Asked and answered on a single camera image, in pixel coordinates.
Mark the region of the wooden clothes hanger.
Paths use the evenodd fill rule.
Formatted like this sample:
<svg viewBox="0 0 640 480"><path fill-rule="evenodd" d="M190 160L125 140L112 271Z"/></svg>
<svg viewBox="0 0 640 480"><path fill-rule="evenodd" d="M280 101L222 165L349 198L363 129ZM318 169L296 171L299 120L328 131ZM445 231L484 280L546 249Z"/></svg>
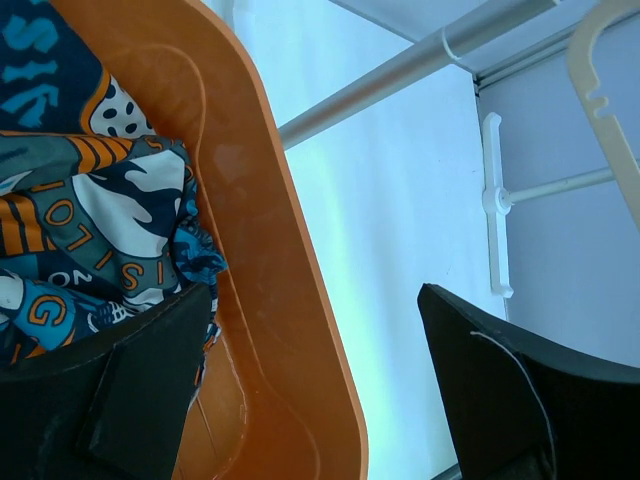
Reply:
<svg viewBox="0 0 640 480"><path fill-rule="evenodd" d="M617 117L601 112L609 100L597 92L600 79L592 57L605 28L638 8L633 0L598 2L574 30L567 51L570 81L635 223L639 222L639 166Z"/></svg>

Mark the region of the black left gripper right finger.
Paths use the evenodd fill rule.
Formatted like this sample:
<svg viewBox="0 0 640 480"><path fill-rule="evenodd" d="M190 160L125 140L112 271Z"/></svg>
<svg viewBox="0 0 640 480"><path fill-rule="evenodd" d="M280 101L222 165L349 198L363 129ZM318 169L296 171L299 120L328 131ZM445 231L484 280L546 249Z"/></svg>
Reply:
<svg viewBox="0 0 640 480"><path fill-rule="evenodd" d="M423 285L417 303L462 478L638 478L638 368L557 344L438 285Z"/></svg>

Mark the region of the colourful patterned shorts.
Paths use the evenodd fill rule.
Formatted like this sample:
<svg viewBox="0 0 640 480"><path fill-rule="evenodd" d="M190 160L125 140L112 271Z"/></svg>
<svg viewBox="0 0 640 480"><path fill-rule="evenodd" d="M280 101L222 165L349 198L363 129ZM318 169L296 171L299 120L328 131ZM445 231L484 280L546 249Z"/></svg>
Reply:
<svg viewBox="0 0 640 480"><path fill-rule="evenodd" d="M1 5L1 362L144 312L225 261L184 145L46 1Z"/></svg>

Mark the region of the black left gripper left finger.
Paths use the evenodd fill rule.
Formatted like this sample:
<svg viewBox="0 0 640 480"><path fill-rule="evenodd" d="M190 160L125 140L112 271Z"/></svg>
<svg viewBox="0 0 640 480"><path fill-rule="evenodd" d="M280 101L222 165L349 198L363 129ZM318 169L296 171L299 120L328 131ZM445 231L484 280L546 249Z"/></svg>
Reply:
<svg viewBox="0 0 640 480"><path fill-rule="evenodd" d="M4 479L168 479L203 359L211 296L152 309L1 372Z"/></svg>

